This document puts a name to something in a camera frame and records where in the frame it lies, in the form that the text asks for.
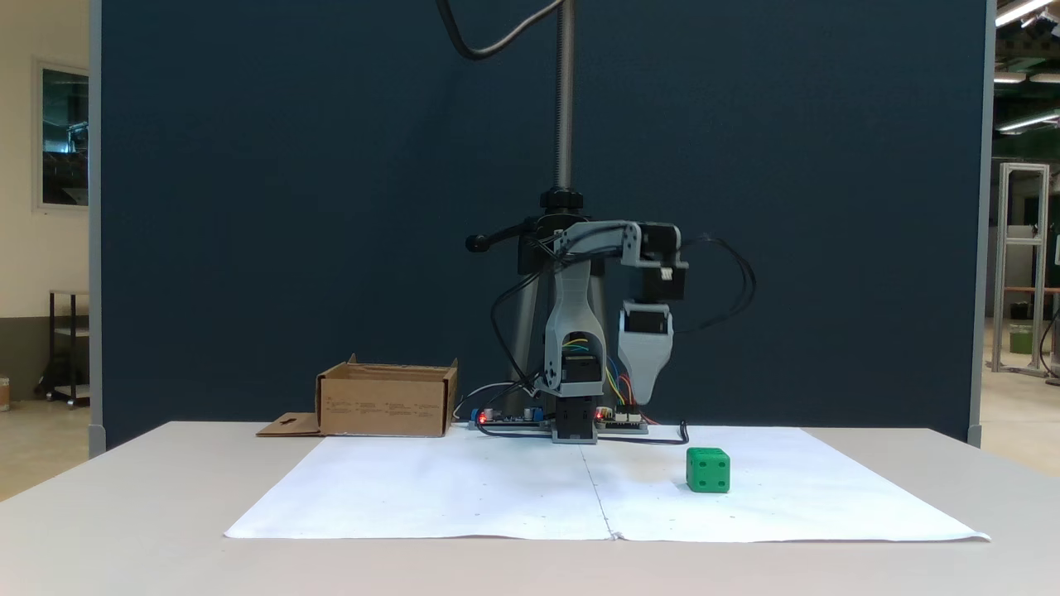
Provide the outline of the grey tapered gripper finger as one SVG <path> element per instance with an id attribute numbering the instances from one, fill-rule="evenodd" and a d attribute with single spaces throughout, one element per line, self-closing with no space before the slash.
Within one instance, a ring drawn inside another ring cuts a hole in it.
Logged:
<path id="1" fill-rule="evenodd" d="M 672 354 L 670 334 L 621 334 L 619 358 L 624 365 L 634 400 L 639 405 L 651 402 L 662 367 Z"/>

